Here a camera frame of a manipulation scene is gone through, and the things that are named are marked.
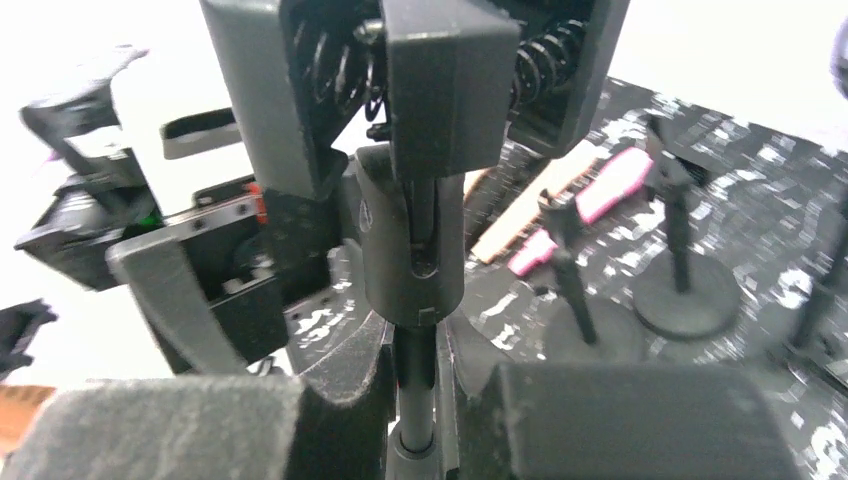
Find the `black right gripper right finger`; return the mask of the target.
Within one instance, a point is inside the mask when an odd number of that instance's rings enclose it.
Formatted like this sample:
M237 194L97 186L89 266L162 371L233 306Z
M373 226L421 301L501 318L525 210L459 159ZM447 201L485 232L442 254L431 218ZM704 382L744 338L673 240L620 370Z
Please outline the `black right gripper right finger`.
M515 362L439 333L456 479L797 479L764 395L726 367Z

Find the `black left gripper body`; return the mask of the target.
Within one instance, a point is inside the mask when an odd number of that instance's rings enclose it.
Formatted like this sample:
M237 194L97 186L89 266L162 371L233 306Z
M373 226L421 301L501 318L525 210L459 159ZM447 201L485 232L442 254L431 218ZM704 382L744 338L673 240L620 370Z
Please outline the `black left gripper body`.
M265 192L251 176L195 193L170 220L224 334L239 352L274 352L289 339L286 308L327 289L340 245L340 181L315 199Z

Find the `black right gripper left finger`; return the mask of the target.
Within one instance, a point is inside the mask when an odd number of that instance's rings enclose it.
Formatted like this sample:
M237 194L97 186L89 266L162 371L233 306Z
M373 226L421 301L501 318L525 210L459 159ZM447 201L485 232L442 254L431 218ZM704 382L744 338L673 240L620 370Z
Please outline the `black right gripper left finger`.
M296 377L90 382L50 398L5 479L380 479L394 381L370 316Z

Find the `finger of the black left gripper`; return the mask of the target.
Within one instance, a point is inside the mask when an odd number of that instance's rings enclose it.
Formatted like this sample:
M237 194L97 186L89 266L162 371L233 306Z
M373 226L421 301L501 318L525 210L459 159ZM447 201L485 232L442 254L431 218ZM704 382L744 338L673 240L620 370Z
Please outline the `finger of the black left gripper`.
M281 287L269 268L253 269L248 282L226 282L224 298L210 303L171 235L118 243L106 259L148 323L197 373L245 374L250 364L288 343Z

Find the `beige microphone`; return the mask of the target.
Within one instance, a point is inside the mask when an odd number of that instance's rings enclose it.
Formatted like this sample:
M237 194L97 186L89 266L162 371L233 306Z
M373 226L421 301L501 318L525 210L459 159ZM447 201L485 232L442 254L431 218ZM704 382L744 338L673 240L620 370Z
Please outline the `beige microphone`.
M471 254L490 264L525 228L540 215L537 199L543 190L558 195L586 173L598 159L599 148L587 140L579 142L564 157L551 160L498 219L479 237Z

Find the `black round-base microphone stand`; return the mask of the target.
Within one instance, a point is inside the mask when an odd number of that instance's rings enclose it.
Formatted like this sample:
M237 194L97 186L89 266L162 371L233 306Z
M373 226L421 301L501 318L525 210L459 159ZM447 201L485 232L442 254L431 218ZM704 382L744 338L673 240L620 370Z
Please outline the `black round-base microphone stand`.
M634 311L654 333L695 341L725 332L737 320L741 287L718 259L691 248L688 195L695 181L668 149L663 118L646 122L646 147L653 167L645 187L664 207L667 250L656 255L631 285Z

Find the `pink microphone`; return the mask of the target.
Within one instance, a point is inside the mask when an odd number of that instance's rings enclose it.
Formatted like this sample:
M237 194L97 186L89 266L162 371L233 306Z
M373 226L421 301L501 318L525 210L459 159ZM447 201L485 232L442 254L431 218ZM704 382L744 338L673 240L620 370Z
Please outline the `pink microphone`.
M654 161L641 149L630 147L608 160L595 179L576 195L576 206L584 225L594 223L613 206L637 192L645 182ZM546 227L524 242L509 260L507 268L525 276L546 263L555 249Z

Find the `black tripod shock-mount stand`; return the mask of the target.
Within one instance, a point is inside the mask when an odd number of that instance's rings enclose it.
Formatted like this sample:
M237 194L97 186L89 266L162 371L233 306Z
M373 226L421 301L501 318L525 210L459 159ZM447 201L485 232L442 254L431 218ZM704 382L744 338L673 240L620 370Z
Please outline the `black tripod shock-mount stand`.
M843 397L847 397L847 374L839 373L837 365L841 342L827 334L822 325L834 306L840 283L847 276L847 196L839 203L838 236L831 253L828 269L812 282L805 303L795 315L794 325L786 339L768 352L768 358L781 368L799 366L822 380Z

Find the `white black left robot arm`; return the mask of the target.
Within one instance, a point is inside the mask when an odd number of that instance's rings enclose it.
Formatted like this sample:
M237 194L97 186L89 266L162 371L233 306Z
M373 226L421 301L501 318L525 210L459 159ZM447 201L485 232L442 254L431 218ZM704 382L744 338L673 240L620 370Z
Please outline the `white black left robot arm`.
M263 191L212 61L120 45L69 69L20 115L72 173L19 250L105 291L122 283L110 249L172 237L183 276L143 320L189 293L249 363L333 308L335 200Z

